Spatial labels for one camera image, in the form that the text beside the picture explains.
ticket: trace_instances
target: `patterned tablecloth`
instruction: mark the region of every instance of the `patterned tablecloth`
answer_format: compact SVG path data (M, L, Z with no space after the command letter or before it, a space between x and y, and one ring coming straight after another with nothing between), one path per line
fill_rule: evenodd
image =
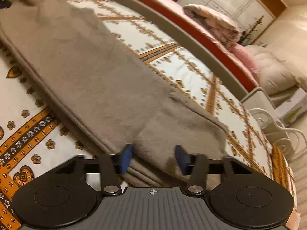
M273 179L272 146L256 120L205 63L152 22L114 1L66 1L92 8L145 65L228 126L225 150L229 155ZM92 155L53 115L5 48L0 50L0 98L0 228L17 229L20 224L10 199L20 186L75 155ZM291 170L284 158L279 162L287 170L286 186L295 197ZM88 183L100 189L97 174L89 174Z

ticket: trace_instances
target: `silver bolt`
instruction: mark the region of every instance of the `silver bolt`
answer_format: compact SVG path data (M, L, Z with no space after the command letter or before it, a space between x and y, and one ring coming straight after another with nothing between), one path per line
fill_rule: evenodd
M198 185L192 185L188 187L188 191L190 191L191 193L200 193L201 191L203 191L203 188Z
M108 186L105 186L103 190L106 191L107 193L112 194L112 193L116 193L119 190L119 188L114 185L108 185Z

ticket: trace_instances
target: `bed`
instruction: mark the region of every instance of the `bed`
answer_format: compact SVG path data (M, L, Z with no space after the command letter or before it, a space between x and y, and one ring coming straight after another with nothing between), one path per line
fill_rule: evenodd
M210 51L169 19L157 16L157 11L136 0L66 1L76 7L92 8L117 40L148 68L228 126L225 152L271 179L276 180L275 174L280 174L278 182L293 195L296 209L291 168L240 104L238 98L247 90ZM171 35L188 45L191 52ZM10 207L10 199L19 187L75 155L92 158L94 153L52 113L5 47L0 51L0 73L3 101L0 115L0 207L3 213L0 221L4 230L20 226ZM89 174L87 182L99 190L97 174Z

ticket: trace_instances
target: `folded garment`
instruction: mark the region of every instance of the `folded garment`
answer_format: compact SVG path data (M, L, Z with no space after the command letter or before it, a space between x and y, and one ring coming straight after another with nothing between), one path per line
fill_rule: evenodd
M228 50L234 47L241 37L237 24L228 16L214 9L203 5L189 4L183 7L183 11L190 18L209 30Z
M176 144L213 159L224 154L226 126L144 65L92 10L13 0L0 10L0 40L95 154L134 144L129 183L184 186Z

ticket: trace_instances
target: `circular cover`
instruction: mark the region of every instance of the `circular cover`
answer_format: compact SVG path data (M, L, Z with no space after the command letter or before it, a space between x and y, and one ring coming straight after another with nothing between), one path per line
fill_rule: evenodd
M225 222L239 228L270 228L284 223L294 202L291 194L271 179L238 175L217 185L210 204Z
M69 174L37 178L17 190L12 201L19 219L34 228L69 226L88 216L95 205L95 191Z

